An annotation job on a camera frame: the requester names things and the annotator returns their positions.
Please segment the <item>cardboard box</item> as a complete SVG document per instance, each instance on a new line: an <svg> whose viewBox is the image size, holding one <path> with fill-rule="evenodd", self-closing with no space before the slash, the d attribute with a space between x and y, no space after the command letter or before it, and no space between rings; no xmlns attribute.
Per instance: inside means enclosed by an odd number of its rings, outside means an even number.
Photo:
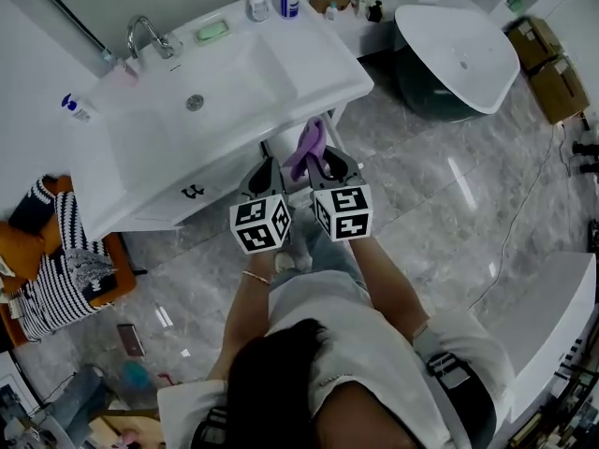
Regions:
<svg viewBox="0 0 599 449"><path fill-rule="evenodd" d="M560 40L544 20L536 17L525 17L512 25L507 37L528 72L563 55Z"/></svg>
<svg viewBox="0 0 599 449"><path fill-rule="evenodd" d="M586 91L567 56L560 56L530 78L538 104L550 124L563 122L590 105Z"/></svg>

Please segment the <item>green and white bathtub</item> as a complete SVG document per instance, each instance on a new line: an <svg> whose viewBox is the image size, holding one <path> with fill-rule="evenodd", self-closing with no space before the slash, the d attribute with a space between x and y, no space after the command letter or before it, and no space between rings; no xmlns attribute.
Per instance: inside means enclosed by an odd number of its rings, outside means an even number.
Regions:
<svg viewBox="0 0 599 449"><path fill-rule="evenodd" d="M504 32L474 9L402 5L394 14L397 84L408 108L460 122L498 111L520 71Z"/></svg>

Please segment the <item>person's right forearm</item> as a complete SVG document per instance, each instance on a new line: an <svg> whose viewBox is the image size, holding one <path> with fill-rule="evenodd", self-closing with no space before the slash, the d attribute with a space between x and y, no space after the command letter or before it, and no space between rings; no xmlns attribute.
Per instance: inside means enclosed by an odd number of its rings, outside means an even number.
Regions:
<svg viewBox="0 0 599 449"><path fill-rule="evenodd" d="M413 342L429 319L414 287L376 238L352 239L349 243L373 307L409 342Z"/></svg>

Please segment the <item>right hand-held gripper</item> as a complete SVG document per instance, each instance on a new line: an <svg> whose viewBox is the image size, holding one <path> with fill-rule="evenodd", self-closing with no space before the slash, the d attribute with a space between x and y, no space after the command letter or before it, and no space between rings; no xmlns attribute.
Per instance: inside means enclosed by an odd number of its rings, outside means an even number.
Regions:
<svg viewBox="0 0 599 449"><path fill-rule="evenodd" d="M335 180L322 179L320 160L306 155L315 219L331 241L369 237L373 225L373 198L370 185L361 178L358 163L347 153L327 146L325 162Z"/></svg>

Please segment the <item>chrome faucet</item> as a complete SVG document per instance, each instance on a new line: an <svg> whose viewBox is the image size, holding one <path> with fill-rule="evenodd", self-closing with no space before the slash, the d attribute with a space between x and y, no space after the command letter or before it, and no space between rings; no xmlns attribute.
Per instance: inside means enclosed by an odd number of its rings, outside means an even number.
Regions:
<svg viewBox="0 0 599 449"><path fill-rule="evenodd" d="M136 29L139 25L149 34L151 44L163 59L169 59L177 53L172 41L159 33L146 16L135 15L130 19L126 29L126 45L132 59L139 58L139 49L135 39Z"/></svg>

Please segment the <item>purple cloth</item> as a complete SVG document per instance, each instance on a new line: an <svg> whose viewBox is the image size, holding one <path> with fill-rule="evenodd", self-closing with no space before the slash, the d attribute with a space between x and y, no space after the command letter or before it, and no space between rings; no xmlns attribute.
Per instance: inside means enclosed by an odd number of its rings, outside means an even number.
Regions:
<svg viewBox="0 0 599 449"><path fill-rule="evenodd" d="M304 126L298 140L296 150L285 160L284 167L290 168L290 178L298 181L307 170L306 158L313 155L319 162L323 161L327 147L328 132L321 117L311 118Z"/></svg>

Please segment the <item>person's white shirt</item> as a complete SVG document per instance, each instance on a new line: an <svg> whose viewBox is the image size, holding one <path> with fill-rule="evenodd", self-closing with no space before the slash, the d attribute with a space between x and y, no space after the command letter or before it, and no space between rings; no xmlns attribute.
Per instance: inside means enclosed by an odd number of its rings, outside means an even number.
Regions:
<svg viewBox="0 0 599 449"><path fill-rule="evenodd" d="M510 410L507 353L466 311L409 342L367 287L327 270L270 288L269 323L225 381L159 391L167 449L458 449Z"/></svg>

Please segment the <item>person's left forearm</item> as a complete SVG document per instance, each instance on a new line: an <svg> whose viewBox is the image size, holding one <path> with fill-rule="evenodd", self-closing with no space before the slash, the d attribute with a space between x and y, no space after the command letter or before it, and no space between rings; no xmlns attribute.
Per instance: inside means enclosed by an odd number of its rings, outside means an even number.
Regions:
<svg viewBox="0 0 599 449"><path fill-rule="evenodd" d="M269 330L270 281L275 274L274 251L249 257L226 318L223 345L208 380L225 381L237 353Z"/></svg>

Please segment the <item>white vanity cabinet with sink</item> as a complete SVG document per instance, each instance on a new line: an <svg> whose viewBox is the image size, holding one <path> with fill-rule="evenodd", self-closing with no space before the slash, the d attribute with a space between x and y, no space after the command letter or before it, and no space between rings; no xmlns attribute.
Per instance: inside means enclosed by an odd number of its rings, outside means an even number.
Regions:
<svg viewBox="0 0 599 449"><path fill-rule="evenodd" d="M230 34L199 46L194 32L224 19ZM244 1L175 31L181 55L144 48L134 87L100 80L97 110L69 129L70 175L86 236L162 231L237 189L271 136L368 94L373 81L309 4L285 20L251 21ZM191 185L204 188L190 199Z"/></svg>

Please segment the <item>maroon notebook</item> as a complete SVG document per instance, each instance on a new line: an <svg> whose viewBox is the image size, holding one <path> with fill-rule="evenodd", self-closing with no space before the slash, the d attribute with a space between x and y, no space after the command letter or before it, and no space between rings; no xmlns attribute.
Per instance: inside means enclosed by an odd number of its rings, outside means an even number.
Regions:
<svg viewBox="0 0 599 449"><path fill-rule="evenodd" d="M138 331L132 324L117 325L117 331L129 356L144 357L145 350L141 344Z"/></svg>

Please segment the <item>white rectangular bathtub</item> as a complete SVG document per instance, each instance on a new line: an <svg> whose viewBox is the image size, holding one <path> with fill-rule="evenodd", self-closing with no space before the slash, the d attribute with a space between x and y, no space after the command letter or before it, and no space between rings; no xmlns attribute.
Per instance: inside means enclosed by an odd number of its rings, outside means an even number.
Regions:
<svg viewBox="0 0 599 449"><path fill-rule="evenodd" d="M595 285L593 253L553 253L515 306L489 328L515 372L509 422L542 393L583 332L595 306Z"/></svg>

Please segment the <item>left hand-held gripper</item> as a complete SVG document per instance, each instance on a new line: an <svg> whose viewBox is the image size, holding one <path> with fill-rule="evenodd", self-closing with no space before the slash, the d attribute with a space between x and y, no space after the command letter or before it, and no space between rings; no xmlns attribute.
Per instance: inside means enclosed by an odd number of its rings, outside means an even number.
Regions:
<svg viewBox="0 0 599 449"><path fill-rule="evenodd" d="M270 189L272 195L253 196L248 189ZM284 179L276 157L265 157L244 177L239 203L229 208L229 227L245 254L283 246L291 226Z"/></svg>

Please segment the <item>orange cushion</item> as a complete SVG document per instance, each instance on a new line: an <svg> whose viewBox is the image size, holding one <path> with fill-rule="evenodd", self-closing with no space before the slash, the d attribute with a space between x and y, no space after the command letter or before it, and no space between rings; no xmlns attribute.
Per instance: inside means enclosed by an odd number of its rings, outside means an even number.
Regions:
<svg viewBox="0 0 599 449"><path fill-rule="evenodd" d="M16 276L34 281L44 254L45 240L0 222L0 256Z"/></svg>

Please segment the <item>pink cup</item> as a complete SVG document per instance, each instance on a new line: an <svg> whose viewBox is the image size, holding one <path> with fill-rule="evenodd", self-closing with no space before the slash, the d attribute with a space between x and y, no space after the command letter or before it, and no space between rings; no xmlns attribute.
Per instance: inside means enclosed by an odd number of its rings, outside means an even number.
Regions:
<svg viewBox="0 0 599 449"><path fill-rule="evenodd" d="M103 61L109 68L108 75L116 82L126 87L134 87L139 82L139 75L124 59L116 57L109 50L101 53Z"/></svg>

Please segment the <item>small bottle with blue pump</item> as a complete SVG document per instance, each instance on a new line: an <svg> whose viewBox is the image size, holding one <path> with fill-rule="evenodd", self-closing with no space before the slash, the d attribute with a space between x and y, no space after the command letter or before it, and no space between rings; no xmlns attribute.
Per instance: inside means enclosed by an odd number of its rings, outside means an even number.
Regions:
<svg viewBox="0 0 599 449"><path fill-rule="evenodd" d="M90 123L97 117L96 108L79 94L69 93L61 100L61 107L75 120Z"/></svg>

